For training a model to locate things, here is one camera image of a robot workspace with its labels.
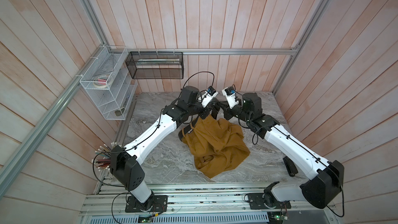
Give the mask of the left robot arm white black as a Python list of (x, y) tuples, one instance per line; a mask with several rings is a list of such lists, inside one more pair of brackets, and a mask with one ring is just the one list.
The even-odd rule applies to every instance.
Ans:
[(215, 102), (217, 94), (211, 86), (203, 94), (193, 86), (184, 87), (179, 97), (162, 109), (150, 128), (125, 147), (113, 148), (110, 172), (141, 205), (150, 204), (153, 198), (141, 167), (146, 157), (189, 117), (197, 115), (206, 118), (210, 112), (209, 105)]

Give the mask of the mustard yellow trousers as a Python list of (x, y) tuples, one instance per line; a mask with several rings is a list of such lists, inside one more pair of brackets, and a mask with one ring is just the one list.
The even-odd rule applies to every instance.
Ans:
[(250, 155), (241, 127), (226, 119), (199, 118), (190, 128), (180, 140), (189, 147), (195, 167), (208, 178), (236, 169)]

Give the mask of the black leather belt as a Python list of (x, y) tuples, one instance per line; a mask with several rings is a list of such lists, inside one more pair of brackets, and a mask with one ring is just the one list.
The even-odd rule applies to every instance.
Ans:
[(186, 135), (186, 134), (189, 134), (190, 132), (192, 132), (192, 130), (194, 129), (194, 127), (196, 126), (196, 124), (197, 124), (197, 122), (198, 122), (198, 120), (199, 120), (199, 116), (197, 116), (194, 120), (192, 120), (192, 121), (190, 121), (190, 123), (186, 126), (186, 127), (184, 127), (181, 131), (179, 131), (179, 133), (178, 133), (178, 138), (182, 141), (182, 139), (184, 138), (184, 136)]

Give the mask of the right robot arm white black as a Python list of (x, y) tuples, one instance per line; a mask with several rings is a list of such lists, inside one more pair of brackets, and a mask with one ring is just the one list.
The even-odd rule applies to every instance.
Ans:
[(262, 112), (261, 98), (256, 93), (245, 93), (239, 100), (233, 87), (222, 90), (226, 100), (219, 102), (225, 119), (237, 118), (259, 137), (282, 151), (293, 164), (307, 177), (303, 183), (287, 184), (278, 181), (264, 190), (267, 207), (279, 202), (307, 201), (312, 206), (323, 209), (338, 195), (343, 193), (344, 166), (310, 150), (279, 121)]

